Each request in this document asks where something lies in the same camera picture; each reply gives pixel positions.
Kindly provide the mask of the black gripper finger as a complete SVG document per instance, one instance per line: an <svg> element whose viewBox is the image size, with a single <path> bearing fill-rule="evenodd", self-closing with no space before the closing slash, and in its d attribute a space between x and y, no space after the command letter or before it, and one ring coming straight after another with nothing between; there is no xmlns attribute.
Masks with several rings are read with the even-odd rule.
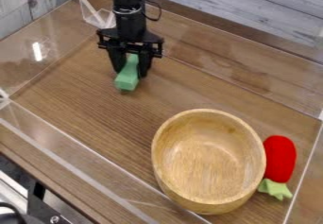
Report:
<svg viewBox="0 0 323 224"><path fill-rule="evenodd" d="M150 67L149 52L148 51L142 51L138 54L138 64L137 64L138 78L144 78L146 76L149 67Z"/></svg>
<svg viewBox="0 0 323 224"><path fill-rule="evenodd" d="M126 63L126 52L118 48L108 48L106 52L112 63L112 68L116 73L120 73Z"/></svg>

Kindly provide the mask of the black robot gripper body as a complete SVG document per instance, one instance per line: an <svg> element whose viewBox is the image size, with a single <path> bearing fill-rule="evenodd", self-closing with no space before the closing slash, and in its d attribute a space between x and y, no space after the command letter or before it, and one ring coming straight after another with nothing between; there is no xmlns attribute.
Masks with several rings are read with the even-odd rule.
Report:
<svg viewBox="0 0 323 224"><path fill-rule="evenodd" d="M162 38L148 31L146 17L141 10L112 10L114 26L97 30L98 47L112 59L126 53L146 51L153 58L162 57Z"/></svg>

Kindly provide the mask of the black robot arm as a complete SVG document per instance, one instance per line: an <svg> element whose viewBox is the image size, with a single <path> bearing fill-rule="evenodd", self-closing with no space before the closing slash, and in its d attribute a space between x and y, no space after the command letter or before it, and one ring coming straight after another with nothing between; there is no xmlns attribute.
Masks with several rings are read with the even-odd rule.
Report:
<svg viewBox="0 0 323 224"><path fill-rule="evenodd" d="M146 0L112 0L116 26L97 30L98 47L108 53L112 68L120 73L126 64L126 54L138 58L136 74L148 75L153 58L162 57L164 39L148 30L146 20L157 21L146 15Z"/></svg>

